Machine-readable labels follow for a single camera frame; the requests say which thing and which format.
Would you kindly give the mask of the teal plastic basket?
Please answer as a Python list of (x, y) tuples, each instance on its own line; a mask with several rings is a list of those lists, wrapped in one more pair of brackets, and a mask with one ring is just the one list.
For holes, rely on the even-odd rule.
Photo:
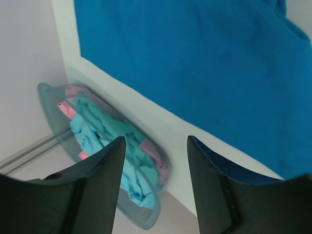
[[(88, 89), (87, 87), (85, 87), (83, 85), (77, 85), (77, 84), (69, 84), (69, 85), (78, 86), (78, 87)], [(45, 83), (41, 83), (38, 85), (38, 95), (40, 98), (40, 103), (41, 103), (41, 106), (42, 106), (42, 109), (45, 113), (46, 119), (47, 119), (47, 121), (50, 125), (50, 128), (51, 128), (52, 132), (54, 133), (54, 135), (60, 135), (61, 131), (65, 130), (67, 128), (69, 128), (71, 133), (73, 133), (71, 130), (71, 127), (70, 127), (70, 122), (71, 122), (70, 119), (58, 108), (58, 104), (61, 101), (65, 100), (65, 87), (69, 86), (69, 85), (62, 85), (62, 86), (58, 86), (58, 87), (52, 87), (52, 86), (45, 84)], [(92, 90), (90, 90), (90, 91), (93, 94), (95, 94), (96, 96), (98, 96), (100, 99), (105, 101), (102, 97), (100, 97), (99, 95), (94, 93)], [(79, 157), (79, 154), (81, 153), (82, 149), (81, 149), (80, 144), (77, 142), (77, 140), (74, 136), (74, 133), (73, 133), (73, 136), (71, 138), (69, 138), (67, 140), (63, 140), (61, 142), (61, 145), (63, 146), (66, 153), (75, 162), (80, 162), (83, 160)], [(165, 155), (165, 153), (156, 144), (155, 144), (155, 146), (159, 149), (161, 155), (163, 156), (163, 158), (167, 162), (169, 171), (165, 175), (160, 175), (158, 172), (158, 175), (159, 175), (158, 187), (152, 188), (152, 193), (153, 193), (154, 198), (155, 198), (154, 208), (150, 209), (150, 208), (145, 208), (145, 207), (139, 207), (138, 205), (136, 205), (134, 202), (132, 202), (129, 199), (127, 192), (125, 190), (123, 190), (121, 187), (119, 190), (119, 196), (118, 196), (118, 202), (117, 202), (117, 207), (120, 209), (120, 211), (123, 212), (134, 224), (136, 224), (137, 226), (139, 226), (140, 228), (145, 229), (145, 230), (152, 228), (155, 225), (155, 223), (159, 217), (159, 213), (160, 213), (160, 209), (161, 209), (160, 196), (161, 196), (163, 187), (164, 187), (164, 185), (165, 185), (165, 183), (166, 183), (166, 181), (170, 175), (170, 163), (169, 163), (168, 157)]]

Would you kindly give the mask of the dark blue t shirt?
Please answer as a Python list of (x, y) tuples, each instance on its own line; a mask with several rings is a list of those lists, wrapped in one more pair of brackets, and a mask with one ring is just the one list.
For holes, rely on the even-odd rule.
[(283, 0), (77, 0), (81, 56), (285, 179), (312, 171), (312, 47)]

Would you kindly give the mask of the pink t shirt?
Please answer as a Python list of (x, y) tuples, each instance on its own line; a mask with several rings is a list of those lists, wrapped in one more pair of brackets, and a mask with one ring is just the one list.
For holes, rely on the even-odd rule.
[(58, 104), (58, 108), (71, 121), (71, 129), (82, 149), (81, 159), (98, 152), (117, 136), (124, 136), (129, 156), (151, 159), (160, 175), (168, 173), (168, 164), (155, 144), (90, 90), (66, 86), (65, 100)]

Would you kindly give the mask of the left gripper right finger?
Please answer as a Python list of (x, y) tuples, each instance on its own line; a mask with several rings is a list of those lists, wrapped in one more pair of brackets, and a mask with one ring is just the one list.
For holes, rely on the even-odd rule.
[(280, 180), (246, 169), (194, 136), (188, 162), (202, 234), (309, 234), (312, 176)]

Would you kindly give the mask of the light blue t shirt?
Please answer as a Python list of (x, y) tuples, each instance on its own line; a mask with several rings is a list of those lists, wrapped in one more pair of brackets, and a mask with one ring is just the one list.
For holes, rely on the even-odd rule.
[(128, 120), (113, 118), (81, 93), (76, 95), (72, 105), (76, 113), (70, 127), (88, 156), (99, 152), (118, 136), (125, 138), (126, 158), (120, 187), (136, 205), (153, 209), (155, 198), (152, 188), (158, 187), (159, 175), (155, 160), (139, 146), (145, 135)]

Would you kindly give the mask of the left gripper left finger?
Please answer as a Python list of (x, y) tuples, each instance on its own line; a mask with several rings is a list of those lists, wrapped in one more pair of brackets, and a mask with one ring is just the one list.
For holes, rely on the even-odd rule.
[(117, 137), (87, 159), (44, 179), (0, 177), (3, 234), (110, 234), (125, 159)]

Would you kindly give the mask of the left aluminium corner post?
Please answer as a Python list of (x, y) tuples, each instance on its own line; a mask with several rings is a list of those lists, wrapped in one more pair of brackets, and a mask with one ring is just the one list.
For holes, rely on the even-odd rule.
[(50, 150), (57, 147), (63, 140), (67, 140), (73, 136), (70, 129), (62, 130), (60, 135), (48, 135), (17, 153), (0, 161), (0, 173), (9, 175), (24, 165), (37, 159), (39, 156), (46, 154)]

